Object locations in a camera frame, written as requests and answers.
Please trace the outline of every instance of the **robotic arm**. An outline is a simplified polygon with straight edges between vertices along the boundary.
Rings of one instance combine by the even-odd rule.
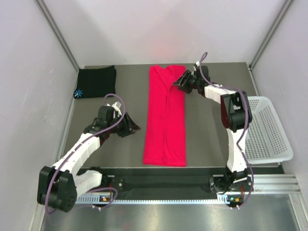
[[[210,82],[207,66],[202,66],[202,71],[206,79]],[[224,175],[224,184],[230,187],[238,182],[242,183],[243,181],[247,181],[247,166],[241,151],[236,145],[244,130],[245,122],[245,111],[240,94],[236,91],[222,89],[218,84],[214,84],[213,86],[209,85],[201,76],[199,63],[194,65],[193,72],[186,70],[173,85],[185,93],[191,93],[193,89],[197,89],[198,93],[203,97],[212,99],[220,104],[221,121],[229,137],[229,158],[226,166],[226,174]],[[244,91],[243,95],[247,102],[248,123],[250,123],[252,121],[252,114],[247,94]],[[243,150],[246,135],[247,131],[239,143]]]
[[[111,133],[116,133],[123,138],[140,130],[140,127],[132,121],[128,113],[125,113],[121,122],[113,129],[94,136],[97,132],[114,125],[120,119],[120,107],[121,103],[119,102],[114,103],[112,106],[101,106],[98,111],[98,117],[94,119],[91,125],[85,128],[80,139],[72,149],[52,167],[45,166],[42,168],[39,173],[38,182],[37,202],[39,204],[45,204],[47,189],[52,176],[72,152],[74,154],[66,160],[52,184],[48,206],[68,212],[73,208],[79,196],[102,184],[103,175],[99,171],[88,170],[80,176],[77,176],[77,173],[90,155],[102,146]]]

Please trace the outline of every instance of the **folded black shirt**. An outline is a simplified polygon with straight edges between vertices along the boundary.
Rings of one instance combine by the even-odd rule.
[[[115,66],[100,69],[80,69],[74,98],[97,98],[104,97],[109,93],[115,94],[115,78]]]

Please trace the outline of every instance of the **white panel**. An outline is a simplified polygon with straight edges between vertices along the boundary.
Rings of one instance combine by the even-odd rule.
[[[1,3],[0,224],[25,231],[39,171],[55,160],[77,73],[34,0]]]
[[[284,0],[45,0],[79,66],[251,62]]]
[[[308,1],[297,0],[255,68],[294,151],[286,170],[295,173],[308,203]]]

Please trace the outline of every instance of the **folded red cloth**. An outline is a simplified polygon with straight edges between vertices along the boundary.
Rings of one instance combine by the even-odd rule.
[[[179,65],[150,68],[144,164],[186,166],[185,93],[172,86],[184,71]]]

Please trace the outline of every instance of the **blue snowflake emblem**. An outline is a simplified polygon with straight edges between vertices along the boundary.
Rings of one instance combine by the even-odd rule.
[[[78,89],[78,90],[76,90],[76,91],[74,92],[74,96],[75,96],[76,98],[80,98],[80,97],[82,96],[82,94],[83,94],[83,92],[82,92],[82,90],[80,90],[80,89]]]

